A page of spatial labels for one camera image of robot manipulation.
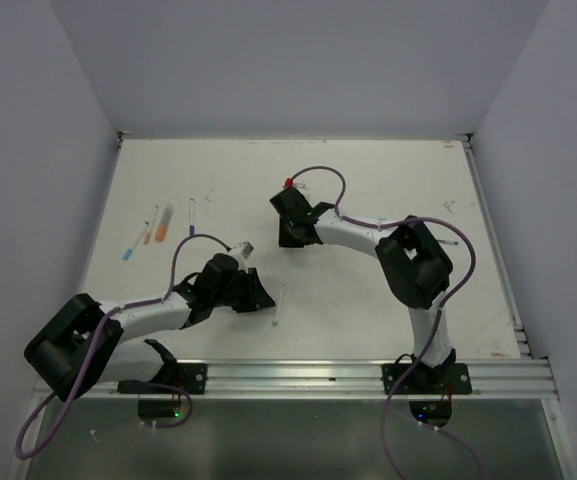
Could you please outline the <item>orange highlighter marker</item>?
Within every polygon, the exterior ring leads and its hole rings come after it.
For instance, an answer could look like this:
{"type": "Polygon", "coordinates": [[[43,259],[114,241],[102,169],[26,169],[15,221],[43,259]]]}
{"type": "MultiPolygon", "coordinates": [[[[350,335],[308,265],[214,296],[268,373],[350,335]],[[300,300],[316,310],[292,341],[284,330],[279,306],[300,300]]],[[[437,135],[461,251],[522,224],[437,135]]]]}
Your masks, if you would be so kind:
{"type": "Polygon", "coordinates": [[[162,210],[159,224],[155,232],[155,240],[157,242],[163,242],[166,239],[173,214],[174,205],[172,203],[167,203],[162,210]]]}

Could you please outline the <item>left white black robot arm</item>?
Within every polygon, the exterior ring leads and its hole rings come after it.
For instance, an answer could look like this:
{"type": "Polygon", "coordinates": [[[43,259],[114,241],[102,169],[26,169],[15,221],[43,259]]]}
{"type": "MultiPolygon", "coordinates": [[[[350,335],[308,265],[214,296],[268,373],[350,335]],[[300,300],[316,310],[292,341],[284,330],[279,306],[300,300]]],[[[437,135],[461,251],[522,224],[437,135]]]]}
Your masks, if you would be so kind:
{"type": "Polygon", "coordinates": [[[218,253],[164,299],[120,304],[73,296],[28,343],[24,358],[62,401],[105,382],[140,381],[161,393],[175,383],[176,360],[153,334],[188,329],[218,308],[248,314],[274,305],[243,255],[218,253]]]}

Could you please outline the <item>green white pen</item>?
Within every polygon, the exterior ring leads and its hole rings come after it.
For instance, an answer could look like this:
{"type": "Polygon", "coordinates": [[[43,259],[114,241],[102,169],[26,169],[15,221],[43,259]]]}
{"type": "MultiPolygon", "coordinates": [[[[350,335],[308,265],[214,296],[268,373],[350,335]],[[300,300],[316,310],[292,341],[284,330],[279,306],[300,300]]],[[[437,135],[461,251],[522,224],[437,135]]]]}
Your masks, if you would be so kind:
{"type": "Polygon", "coordinates": [[[285,284],[281,284],[280,288],[279,288],[278,295],[277,295],[276,309],[275,309],[274,317],[272,320],[272,326],[273,327],[277,327],[279,325],[280,320],[281,320],[281,314],[282,314],[282,309],[283,309],[284,299],[285,299],[285,291],[286,291],[285,284]]]}

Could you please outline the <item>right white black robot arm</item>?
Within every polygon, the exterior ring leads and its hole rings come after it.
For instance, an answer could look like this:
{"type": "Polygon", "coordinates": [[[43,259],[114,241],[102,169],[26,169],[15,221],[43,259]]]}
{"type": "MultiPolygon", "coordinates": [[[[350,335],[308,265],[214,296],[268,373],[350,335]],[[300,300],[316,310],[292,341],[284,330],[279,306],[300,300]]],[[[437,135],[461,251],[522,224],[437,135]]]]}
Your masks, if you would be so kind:
{"type": "Polygon", "coordinates": [[[295,187],[284,188],[270,203],[279,215],[280,247],[335,245],[377,259],[391,293],[410,316],[417,365],[404,384],[424,393],[444,386],[456,354],[440,303],[453,264],[430,230],[412,216],[395,227],[373,219],[349,220],[330,203],[311,205],[295,187]]]}

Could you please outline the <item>purple capped white pen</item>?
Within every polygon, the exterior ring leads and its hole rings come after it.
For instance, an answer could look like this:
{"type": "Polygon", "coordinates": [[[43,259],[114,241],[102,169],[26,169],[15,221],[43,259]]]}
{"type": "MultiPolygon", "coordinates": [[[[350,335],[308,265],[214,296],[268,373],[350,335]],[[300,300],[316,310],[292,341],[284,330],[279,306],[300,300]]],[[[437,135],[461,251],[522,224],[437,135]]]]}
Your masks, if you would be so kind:
{"type": "Polygon", "coordinates": [[[190,198],[188,202],[188,226],[189,226],[189,236],[195,235],[195,199],[190,198]]]}

